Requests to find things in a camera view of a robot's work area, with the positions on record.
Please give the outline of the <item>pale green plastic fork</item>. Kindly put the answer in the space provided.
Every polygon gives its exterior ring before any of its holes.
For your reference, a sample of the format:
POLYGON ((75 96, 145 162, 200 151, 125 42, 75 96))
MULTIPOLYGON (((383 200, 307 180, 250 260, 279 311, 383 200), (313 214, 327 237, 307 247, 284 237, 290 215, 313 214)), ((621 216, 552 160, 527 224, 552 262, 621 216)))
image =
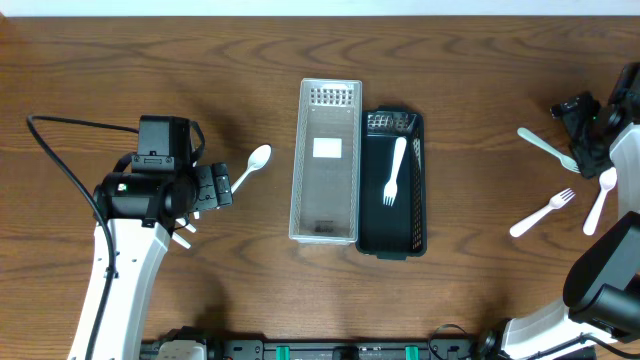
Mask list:
POLYGON ((560 151, 555 149, 553 146, 549 145, 545 140, 535 135, 530 130, 521 127, 517 130, 517 134, 527 142, 533 144, 534 146, 556 157, 565 169, 574 173, 580 172, 578 164, 573 158, 561 153, 560 151))

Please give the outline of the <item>white plastic fork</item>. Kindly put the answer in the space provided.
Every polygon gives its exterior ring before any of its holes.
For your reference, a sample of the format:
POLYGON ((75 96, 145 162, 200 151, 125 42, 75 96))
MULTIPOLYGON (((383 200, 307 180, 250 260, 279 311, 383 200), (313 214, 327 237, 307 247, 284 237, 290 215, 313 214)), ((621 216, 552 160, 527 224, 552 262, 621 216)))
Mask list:
POLYGON ((389 179, 383 189, 383 204, 391 207, 396 199, 398 186, 397 177, 401 167, 404 152, 406 150, 407 140, 405 137, 398 137, 394 144, 391 171, 389 179))
POLYGON ((520 237, 531 227, 533 227, 538 221, 540 221, 544 216, 554 210, 561 209, 574 197, 575 192, 570 188, 557 193, 550 198, 547 205, 513 225, 509 229, 509 234, 512 237, 520 237))

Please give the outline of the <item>black plastic basket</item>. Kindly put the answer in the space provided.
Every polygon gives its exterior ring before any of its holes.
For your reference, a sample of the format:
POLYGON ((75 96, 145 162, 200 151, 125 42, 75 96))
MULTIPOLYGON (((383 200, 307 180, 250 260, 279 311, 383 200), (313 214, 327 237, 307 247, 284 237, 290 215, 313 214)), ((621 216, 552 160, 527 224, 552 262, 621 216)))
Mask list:
POLYGON ((359 252, 379 259, 405 260, 424 255, 427 240, 424 120, 420 113, 380 106, 362 115, 359 252), (383 204, 398 137, 407 140, 397 177, 394 204, 383 204))

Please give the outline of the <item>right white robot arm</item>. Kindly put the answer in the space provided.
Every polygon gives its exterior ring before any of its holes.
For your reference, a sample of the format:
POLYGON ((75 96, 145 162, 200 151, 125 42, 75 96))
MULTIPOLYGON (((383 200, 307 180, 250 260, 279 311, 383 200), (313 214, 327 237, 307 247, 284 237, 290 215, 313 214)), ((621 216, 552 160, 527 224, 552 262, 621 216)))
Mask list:
POLYGON ((584 92, 552 106, 570 138, 576 170, 600 192, 583 224, 594 234, 607 194, 618 191, 618 221, 572 266, 561 299, 489 330, 474 359, 592 359, 600 346, 639 337, 639 65, 624 66, 607 104, 584 92))

